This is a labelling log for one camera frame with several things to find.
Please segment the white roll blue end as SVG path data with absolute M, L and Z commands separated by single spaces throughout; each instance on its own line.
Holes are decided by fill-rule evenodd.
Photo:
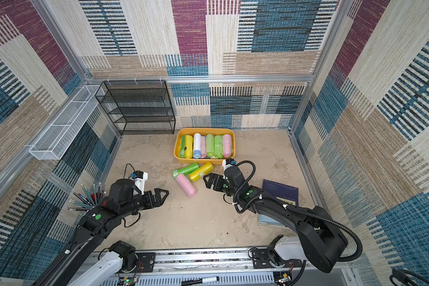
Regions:
M 195 133 L 193 136 L 193 157 L 201 158 L 201 134 Z

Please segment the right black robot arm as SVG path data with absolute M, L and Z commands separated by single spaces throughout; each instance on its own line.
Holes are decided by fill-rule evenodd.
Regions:
M 360 238 L 348 227 L 334 221 L 321 207 L 298 207 L 267 194 L 260 188 L 241 183 L 238 185 L 222 175 L 205 175 L 208 189 L 232 197 L 237 213 L 246 211 L 265 215 L 295 232 L 300 240 L 304 260 L 322 272 L 329 273 L 337 262 L 351 262 L 363 252 Z

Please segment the pink roll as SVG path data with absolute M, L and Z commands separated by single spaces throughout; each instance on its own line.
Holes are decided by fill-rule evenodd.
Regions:
M 206 137 L 201 137 L 201 158 L 206 158 L 207 152 L 206 152 Z
M 230 134 L 222 136 L 223 157 L 230 158 L 232 156 L 232 137 Z
M 193 186 L 191 181 L 184 174 L 177 175 L 175 181 L 188 197 L 194 197 L 197 194 L 196 187 Z

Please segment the light green roll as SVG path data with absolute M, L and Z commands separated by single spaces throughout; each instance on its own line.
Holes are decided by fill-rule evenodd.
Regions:
M 206 135 L 206 154 L 207 154 L 207 157 L 214 157 L 215 156 L 214 135 L 213 134 Z
M 218 159 L 223 158 L 223 139 L 221 135 L 216 135 L 214 137 L 214 156 Z

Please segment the dark green roll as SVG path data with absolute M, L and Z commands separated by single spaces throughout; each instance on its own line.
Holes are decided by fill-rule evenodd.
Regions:
M 178 157 L 185 157 L 185 136 L 183 135 L 179 141 Z

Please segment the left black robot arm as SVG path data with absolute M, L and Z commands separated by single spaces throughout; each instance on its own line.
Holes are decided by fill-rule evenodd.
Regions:
M 89 255 L 129 215 L 164 205 L 169 191 L 141 191 L 131 179 L 119 179 L 110 193 L 85 213 L 73 237 L 33 283 L 35 286 L 66 286 Z

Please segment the small yellow roll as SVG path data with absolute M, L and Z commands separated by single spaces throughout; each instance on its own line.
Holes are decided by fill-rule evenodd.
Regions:
M 193 144 L 194 139 L 191 135 L 184 136 L 184 157 L 192 158 L 193 157 Z

